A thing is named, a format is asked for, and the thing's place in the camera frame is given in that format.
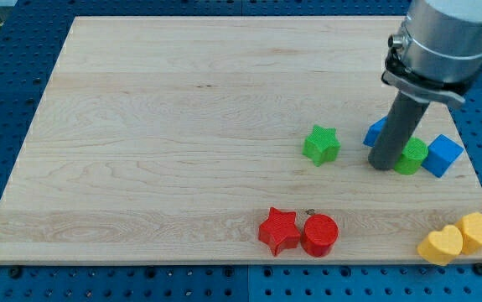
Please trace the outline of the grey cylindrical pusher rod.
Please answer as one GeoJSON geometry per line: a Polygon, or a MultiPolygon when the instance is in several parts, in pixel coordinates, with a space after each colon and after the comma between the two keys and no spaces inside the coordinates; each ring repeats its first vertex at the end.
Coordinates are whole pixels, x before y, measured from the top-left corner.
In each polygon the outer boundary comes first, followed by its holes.
{"type": "Polygon", "coordinates": [[[428,105],[429,103],[417,102],[402,92],[397,93],[386,115],[386,122],[368,155],[368,162],[374,169],[394,168],[428,105]]]}

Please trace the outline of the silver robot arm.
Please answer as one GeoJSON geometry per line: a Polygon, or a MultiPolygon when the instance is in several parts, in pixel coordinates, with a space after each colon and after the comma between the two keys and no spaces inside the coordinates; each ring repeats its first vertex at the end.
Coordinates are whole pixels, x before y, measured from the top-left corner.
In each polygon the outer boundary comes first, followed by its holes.
{"type": "Polygon", "coordinates": [[[368,155],[393,169],[433,102],[459,109],[482,66],[482,0],[412,0],[389,36],[382,81],[397,89],[368,155]]]}

